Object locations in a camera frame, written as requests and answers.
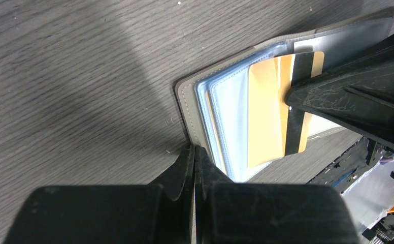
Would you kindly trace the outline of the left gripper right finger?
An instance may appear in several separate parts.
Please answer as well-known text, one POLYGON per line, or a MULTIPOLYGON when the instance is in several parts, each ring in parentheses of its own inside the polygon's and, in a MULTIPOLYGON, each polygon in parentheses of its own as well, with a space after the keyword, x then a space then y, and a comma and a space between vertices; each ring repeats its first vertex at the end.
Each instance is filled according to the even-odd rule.
POLYGON ((235 183, 195 147, 197 243, 358 243, 338 192, 322 185, 235 183))

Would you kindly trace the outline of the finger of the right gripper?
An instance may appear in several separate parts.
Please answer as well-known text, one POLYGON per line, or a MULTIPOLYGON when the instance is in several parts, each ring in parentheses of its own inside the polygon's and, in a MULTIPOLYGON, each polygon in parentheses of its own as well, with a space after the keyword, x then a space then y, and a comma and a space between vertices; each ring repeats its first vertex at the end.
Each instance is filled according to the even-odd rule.
POLYGON ((394 148, 394 34, 294 85, 286 103, 394 148))

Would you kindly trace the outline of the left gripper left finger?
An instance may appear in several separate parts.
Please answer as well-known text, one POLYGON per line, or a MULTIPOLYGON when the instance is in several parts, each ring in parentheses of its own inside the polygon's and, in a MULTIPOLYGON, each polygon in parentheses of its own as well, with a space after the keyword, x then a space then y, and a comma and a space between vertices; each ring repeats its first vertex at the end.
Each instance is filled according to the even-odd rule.
POLYGON ((190 243, 194 147, 146 185, 44 186, 5 243, 190 243))

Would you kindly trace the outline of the orange card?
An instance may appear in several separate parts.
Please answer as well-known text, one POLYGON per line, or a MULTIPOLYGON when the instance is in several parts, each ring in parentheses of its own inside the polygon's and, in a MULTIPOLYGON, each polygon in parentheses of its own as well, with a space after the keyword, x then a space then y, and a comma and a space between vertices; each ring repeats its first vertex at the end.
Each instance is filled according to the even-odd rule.
POLYGON ((297 81, 322 73, 325 54, 303 52, 252 64, 248 70, 247 165, 250 168, 306 149, 312 115, 286 104, 297 81))

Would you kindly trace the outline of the grey blue card holder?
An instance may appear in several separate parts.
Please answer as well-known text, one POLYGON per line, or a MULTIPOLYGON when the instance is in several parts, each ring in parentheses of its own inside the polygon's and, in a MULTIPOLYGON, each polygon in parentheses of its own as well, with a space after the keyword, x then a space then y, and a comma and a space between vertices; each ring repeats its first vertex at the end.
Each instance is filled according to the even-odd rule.
POLYGON ((274 37, 226 58, 175 87, 193 144, 206 148, 215 165, 230 179, 245 182, 262 170, 248 166, 248 70, 258 61, 301 51, 323 51, 337 65, 388 36, 394 7, 349 18, 306 32, 274 37))

